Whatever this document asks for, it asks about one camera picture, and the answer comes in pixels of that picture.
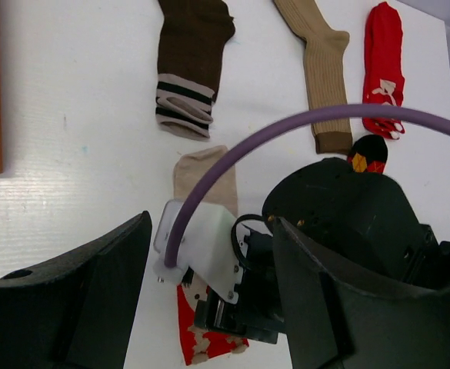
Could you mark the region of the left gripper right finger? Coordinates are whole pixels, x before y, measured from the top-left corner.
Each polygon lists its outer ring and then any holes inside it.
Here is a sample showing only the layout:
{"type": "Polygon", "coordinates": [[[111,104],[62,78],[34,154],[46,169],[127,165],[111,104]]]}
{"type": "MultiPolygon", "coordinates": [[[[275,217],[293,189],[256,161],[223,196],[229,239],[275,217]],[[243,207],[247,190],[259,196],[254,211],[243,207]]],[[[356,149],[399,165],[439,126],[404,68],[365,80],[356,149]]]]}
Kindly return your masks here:
{"type": "Polygon", "coordinates": [[[275,220],[273,251],[295,368],[450,368],[450,288],[376,274],[275,220]]]}

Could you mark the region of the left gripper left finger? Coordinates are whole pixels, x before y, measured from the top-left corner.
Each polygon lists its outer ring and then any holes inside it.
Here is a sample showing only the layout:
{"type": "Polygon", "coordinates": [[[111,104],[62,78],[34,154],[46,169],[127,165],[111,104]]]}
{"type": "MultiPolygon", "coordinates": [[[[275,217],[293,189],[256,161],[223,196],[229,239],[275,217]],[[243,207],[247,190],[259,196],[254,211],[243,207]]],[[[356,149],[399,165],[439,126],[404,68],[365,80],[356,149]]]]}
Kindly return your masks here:
{"type": "Polygon", "coordinates": [[[148,212],[0,278],[0,368],[121,368],[152,235],[148,212]]]}

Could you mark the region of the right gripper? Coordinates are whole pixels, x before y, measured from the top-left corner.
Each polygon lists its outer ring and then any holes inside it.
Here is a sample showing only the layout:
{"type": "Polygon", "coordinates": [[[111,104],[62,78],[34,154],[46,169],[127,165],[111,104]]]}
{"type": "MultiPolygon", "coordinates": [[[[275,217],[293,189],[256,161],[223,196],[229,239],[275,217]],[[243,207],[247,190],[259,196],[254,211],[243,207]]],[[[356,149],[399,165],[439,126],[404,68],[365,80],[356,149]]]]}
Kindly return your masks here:
{"type": "Polygon", "coordinates": [[[433,290],[450,286],[450,242],[437,241],[430,226],[418,221],[401,187],[385,175],[328,158],[283,179],[261,214],[244,214],[229,227],[237,269],[244,273],[238,302],[214,291],[198,297],[197,327],[270,344],[285,331],[272,234],[237,233],[250,221],[272,229],[276,218],[375,273],[433,290]]]}

